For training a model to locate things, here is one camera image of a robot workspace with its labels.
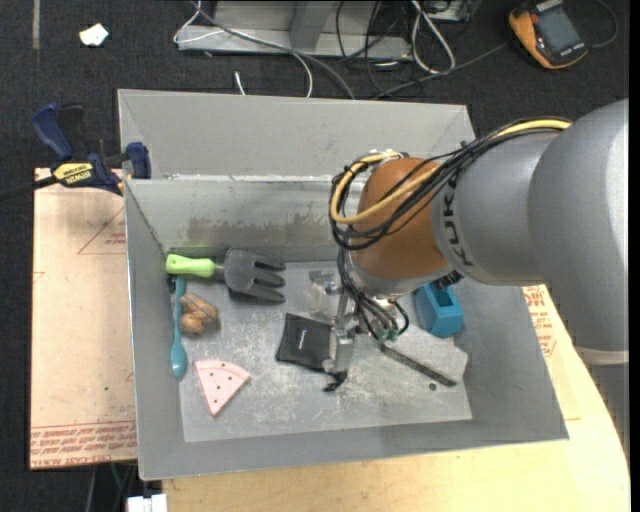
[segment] pink triangle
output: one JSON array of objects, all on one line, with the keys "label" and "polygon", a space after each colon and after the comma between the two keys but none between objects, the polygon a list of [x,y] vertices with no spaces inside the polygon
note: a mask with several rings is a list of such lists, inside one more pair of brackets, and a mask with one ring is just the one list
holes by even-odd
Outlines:
[{"label": "pink triangle", "polygon": [[251,374],[239,366],[217,359],[194,363],[209,411],[218,414],[233,395],[249,380]]}]

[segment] wooden board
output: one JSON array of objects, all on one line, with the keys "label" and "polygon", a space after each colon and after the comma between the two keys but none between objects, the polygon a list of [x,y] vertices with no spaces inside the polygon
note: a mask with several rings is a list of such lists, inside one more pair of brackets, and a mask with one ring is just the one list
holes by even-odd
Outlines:
[{"label": "wooden board", "polygon": [[53,186],[34,202],[30,467],[135,459],[124,201]]}]

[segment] yellow clamp label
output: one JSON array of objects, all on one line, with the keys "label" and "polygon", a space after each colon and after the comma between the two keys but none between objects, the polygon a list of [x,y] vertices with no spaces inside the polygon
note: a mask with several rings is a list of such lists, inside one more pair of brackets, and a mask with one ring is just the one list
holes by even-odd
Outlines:
[{"label": "yellow clamp label", "polygon": [[53,175],[58,181],[64,182],[66,185],[73,185],[79,181],[91,178],[93,166],[88,162],[71,162],[62,164],[53,171]]}]

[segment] gray bin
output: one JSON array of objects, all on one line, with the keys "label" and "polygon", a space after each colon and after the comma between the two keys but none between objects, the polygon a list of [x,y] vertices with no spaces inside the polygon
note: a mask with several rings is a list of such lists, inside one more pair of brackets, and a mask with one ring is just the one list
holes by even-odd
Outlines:
[{"label": "gray bin", "polygon": [[[434,389],[431,379],[380,353],[366,337],[358,339],[350,377],[335,393],[322,391],[325,375],[275,360],[285,314],[307,311],[309,271],[335,266],[327,222],[328,176],[371,148],[392,147],[423,157],[451,150],[473,137],[464,108],[141,91],[121,91],[120,106],[122,143],[147,144],[156,178],[130,180],[125,193],[143,479],[567,436],[519,288],[470,280],[456,285],[465,322],[455,342],[469,354],[469,363],[464,382],[451,388]],[[162,118],[173,122],[159,123]],[[228,135],[213,118],[251,118],[254,124],[245,138],[225,144],[221,139]],[[274,128],[265,132],[268,121]],[[213,137],[203,131],[207,123]],[[424,125],[426,134],[409,130],[412,123]],[[280,124],[296,129],[283,138]],[[379,130],[381,124],[389,135]],[[370,147],[361,147],[368,140]],[[301,145],[304,151],[294,151]],[[412,151],[421,145],[422,151]],[[194,148],[202,151],[194,153]],[[285,153],[290,158],[283,159]],[[221,258],[237,246],[288,262],[287,301],[238,304],[219,283],[188,281],[191,291],[219,307],[222,320],[218,333],[185,337],[190,362],[215,357],[252,373],[214,418],[192,365],[181,382],[171,374],[173,317],[164,261],[174,250]],[[413,316],[410,301],[405,306]],[[428,337],[415,322],[406,336],[416,342]]]}]

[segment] clamp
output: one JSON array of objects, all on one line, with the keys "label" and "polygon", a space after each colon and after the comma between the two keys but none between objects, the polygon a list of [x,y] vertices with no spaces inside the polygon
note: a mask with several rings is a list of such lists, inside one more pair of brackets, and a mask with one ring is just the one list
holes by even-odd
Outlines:
[{"label": "clamp", "polygon": [[[38,110],[31,117],[31,125],[38,138],[56,153],[57,159],[50,167],[51,176],[4,192],[0,194],[0,200],[56,183],[68,188],[93,187],[123,195],[122,179],[111,169],[126,161],[133,166],[130,177],[151,178],[149,152],[141,142],[132,142],[124,153],[108,158],[96,152],[86,153],[81,134],[82,118],[83,109],[78,104],[59,108],[53,102]],[[73,144],[65,132],[74,135]]]}]

